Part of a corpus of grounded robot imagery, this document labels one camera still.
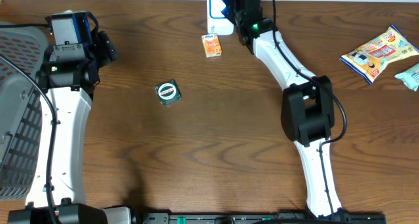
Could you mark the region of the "light green snack packet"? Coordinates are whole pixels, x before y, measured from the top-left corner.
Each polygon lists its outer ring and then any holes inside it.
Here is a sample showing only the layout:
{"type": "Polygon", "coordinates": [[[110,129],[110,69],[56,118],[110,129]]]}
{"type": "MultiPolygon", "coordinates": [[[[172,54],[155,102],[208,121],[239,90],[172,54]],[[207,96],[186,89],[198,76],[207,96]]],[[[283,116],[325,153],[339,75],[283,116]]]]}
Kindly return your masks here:
{"type": "Polygon", "coordinates": [[[395,78],[401,80],[408,89],[417,91],[419,85],[418,70],[419,64],[415,64],[404,72],[396,74],[395,78]]]}

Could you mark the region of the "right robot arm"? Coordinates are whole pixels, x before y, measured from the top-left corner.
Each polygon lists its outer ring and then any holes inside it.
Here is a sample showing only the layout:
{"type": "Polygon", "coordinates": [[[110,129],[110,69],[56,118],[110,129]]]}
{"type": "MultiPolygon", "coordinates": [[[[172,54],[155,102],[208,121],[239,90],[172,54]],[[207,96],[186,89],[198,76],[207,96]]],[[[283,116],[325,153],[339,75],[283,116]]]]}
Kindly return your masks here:
{"type": "Polygon", "coordinates": [[[318,219],[337,220],[341,203],[331,168],[331,129],[339,105],[327,76],[305,68],[285,44],[275,18],[263,14],[261,0],[222,0],[242,44],[269,69],[283,91],[281,124],[295,144],[307,187],[306,205],[318,219]]]}

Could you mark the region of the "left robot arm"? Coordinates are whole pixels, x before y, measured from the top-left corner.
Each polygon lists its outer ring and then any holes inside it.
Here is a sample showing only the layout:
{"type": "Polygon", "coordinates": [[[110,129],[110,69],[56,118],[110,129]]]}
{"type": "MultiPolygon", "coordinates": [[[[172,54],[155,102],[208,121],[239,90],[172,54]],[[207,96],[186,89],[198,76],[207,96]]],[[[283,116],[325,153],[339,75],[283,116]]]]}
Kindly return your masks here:
{"type": "Polygon", "coordinates": [[[1,199],[24,199],[9,223],[137,223],[128,206],[86,204],[84,133],[101,67],[118,58],[87,11],[1,24],[1,199]]]}

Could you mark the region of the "orange tissue pack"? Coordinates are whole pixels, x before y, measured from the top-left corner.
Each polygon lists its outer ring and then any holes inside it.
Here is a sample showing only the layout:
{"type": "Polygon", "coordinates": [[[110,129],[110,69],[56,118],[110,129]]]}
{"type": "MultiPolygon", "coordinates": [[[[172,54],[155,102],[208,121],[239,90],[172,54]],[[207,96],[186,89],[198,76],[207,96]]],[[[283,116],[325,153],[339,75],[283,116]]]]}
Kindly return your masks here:
{"type": "Polygon", "coordinates": [[[202,44],[207,58],[220,56],[222,54],[221,44],[216,33],[203,35],[202,44]]]}

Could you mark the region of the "yellow chips bag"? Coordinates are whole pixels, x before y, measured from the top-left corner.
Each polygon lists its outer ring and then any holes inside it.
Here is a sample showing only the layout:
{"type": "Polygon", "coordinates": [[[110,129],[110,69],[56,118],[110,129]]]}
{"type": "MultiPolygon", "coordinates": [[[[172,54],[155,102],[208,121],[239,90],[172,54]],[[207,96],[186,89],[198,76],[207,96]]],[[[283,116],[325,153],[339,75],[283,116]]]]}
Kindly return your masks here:
{"type": "Polygon", "coordinates": [[[418,47],[392,24],[384,33],[343,54],[339,60],[371,85],[390,63],[417,55],[418,47]]]}

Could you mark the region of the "dark green small box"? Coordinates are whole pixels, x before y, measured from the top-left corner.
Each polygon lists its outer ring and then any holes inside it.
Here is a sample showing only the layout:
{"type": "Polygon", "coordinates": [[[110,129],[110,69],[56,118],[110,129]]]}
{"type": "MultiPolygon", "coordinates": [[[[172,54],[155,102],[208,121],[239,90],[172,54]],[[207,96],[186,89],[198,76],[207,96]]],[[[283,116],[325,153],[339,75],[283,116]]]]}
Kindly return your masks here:
{"type": "Polygon", "coordinates": [[[181,93],[174,79],[156,85],[155,92],[162,105],[168,105],[181,99],[181,93]]]}

